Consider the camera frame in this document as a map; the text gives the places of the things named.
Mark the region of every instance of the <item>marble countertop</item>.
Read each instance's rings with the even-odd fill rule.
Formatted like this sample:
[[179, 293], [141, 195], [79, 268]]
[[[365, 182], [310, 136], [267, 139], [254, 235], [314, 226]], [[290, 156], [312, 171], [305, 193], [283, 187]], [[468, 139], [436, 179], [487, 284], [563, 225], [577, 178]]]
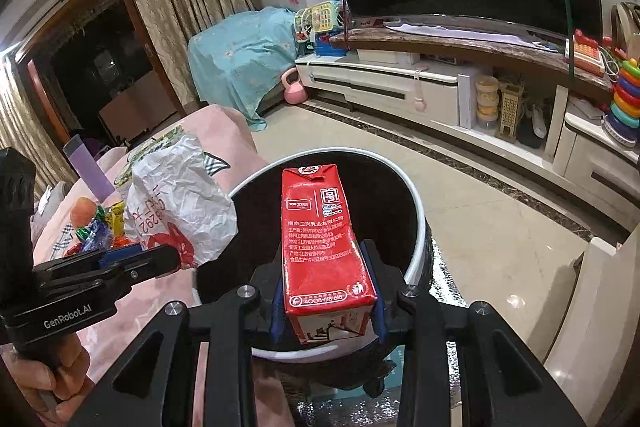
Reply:
[[[412, 35], [390, 30], [388, 28], [356, 28], [349, 31], [348, 39], [350, 47], [356, 49], [383, 50], [385, 49], [385, 46], [388, 46], [390, 51], [402, 51], [400, 49], [402, 45], [407, 44], [409, 49], [406, 49], [406, 51], [416, 52], [416, 44], [422, 44], [424, 45], [424, 51], [422, 53], [425, 54], [441, 54], [442, 51], [437, 52], [434, 50], [430, 52], [429, 47], [441, 48], [444, 46], [452, 48], [452, 56], [454, 57], [456, 55], [464, 55], [460, 52], [456, 53], [454, 50], [466, 50], [467, 55], [469, 52], [475, 54], [499, 55], [500, 57], [509, 59], [511, 62], [518, 60], [531, 64], [534, 67], [552, 70], [556, 74], [565, 76], [566, 80], [569, 81], [569, 66], [565, 63], [564, 56], [562, 54], [525, 48], [514, 44]], [[332, 37], [331, 42], [338, 44], [339, 46], [341, 44], [342, 47], [344, 47], [344, 35], [340, 34]], [[581, 91], [579, 89], [579, 84], [588, 84], [591, 87], [589, 91], [592, 91], [593, 88], [596, 88], [596, 90], [602, 90], [603, 92], [606, 92], [606, 95], [610, 99], [611, 83], [606, 75], [603, 78], [600, 78], [595, 74], [575, 68], [575, 79], [577, 81], [576, 84], [578, 84], [575, 86], [575, 90], [578, 90], [578, 92]]]

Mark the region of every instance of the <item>finger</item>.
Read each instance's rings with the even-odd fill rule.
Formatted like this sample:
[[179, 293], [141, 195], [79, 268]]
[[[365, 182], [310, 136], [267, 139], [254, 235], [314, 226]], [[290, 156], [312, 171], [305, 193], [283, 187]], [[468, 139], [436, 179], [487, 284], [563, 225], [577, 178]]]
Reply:
[[21, 359], [15, 354], [8, 369], [19, 387], [52, 391], [56, 385], [56, 378], [49, 367], [37, 360]]
[[64, 423], [71, 420], [71, 417], [75, 414], [78, 407], [80, 407], [82, 401], [94, 387], [95, 384], [89, 378], [85, 378], [79, 393], [56, 407], [58, 418], [60, 418]]
[[80, 391], [91, 359], [84, 347], [71, 367], [59, 367], [54, 393], [61, 400], [67, 400]]
[[24, 387], [18, 387], [22, 394], [24, 395], [25, 400], [33, 407], [33, 410], [37, 412], [39, 415], [44, 416], [48, 420], [56, 421], [56, 412], [52, 411], [47, 407], [44, 400], [40, 397], [40, 394], [36, 389], [27, 389]]
[[58, 357], [60, 358], [60, 364], [63, 367], [71, 367], [76, 361], [76, 358], [80, 356], [82, 351], [82, 344], [80, 339], [75, 333], [67, 335], [60, 347], [58, 348]]

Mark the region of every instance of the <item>cabinet drawer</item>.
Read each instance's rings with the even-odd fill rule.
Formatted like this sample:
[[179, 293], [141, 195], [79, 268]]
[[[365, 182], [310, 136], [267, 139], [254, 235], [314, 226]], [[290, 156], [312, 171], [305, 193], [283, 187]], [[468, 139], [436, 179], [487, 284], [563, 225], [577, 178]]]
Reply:
[[606, 148], [577, 136], [564, 177], [612, 206], [626, 229], [640, 222], [640, 173]]
[[415, 107], [412, 78], [372, 71], [297, 64], [302, 83], [308, 87], [340, 92], [347, 100], [429, 125], [437, 121], [458, 125], [458, 86], [449, 82], [420, 81], [424, 110]]

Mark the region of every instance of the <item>teal cloth cover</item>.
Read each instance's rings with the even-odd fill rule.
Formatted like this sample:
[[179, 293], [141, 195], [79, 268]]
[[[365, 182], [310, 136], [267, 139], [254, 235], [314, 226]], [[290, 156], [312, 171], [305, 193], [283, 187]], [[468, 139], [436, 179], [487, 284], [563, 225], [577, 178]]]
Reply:
[[252, 131], [256, 109], [296, 60], [294, 13], [267, 7], [231, 15], [189, 40], [189, 66], [201, 100], [237, 109]]

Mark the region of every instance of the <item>pink kettlebell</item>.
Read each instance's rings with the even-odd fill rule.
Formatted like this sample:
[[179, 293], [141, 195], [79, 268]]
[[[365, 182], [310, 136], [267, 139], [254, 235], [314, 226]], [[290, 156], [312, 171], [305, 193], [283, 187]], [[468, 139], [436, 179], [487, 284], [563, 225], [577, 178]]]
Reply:
[[[295, 77], [292, 82], [289, 82], [289, 77]], [[280, 78], [282, 81], [282, 85], [284, 86], [284, 99], [295, 105], [297, 103], [302, 103], [306, 99], [308, 99], [308, 95], [306, 94], [305, 86], [302, 85], [302, 80], [298, 76], [298, 70], [296, 68], [291, 68], [290, 70], [285, 71]]]

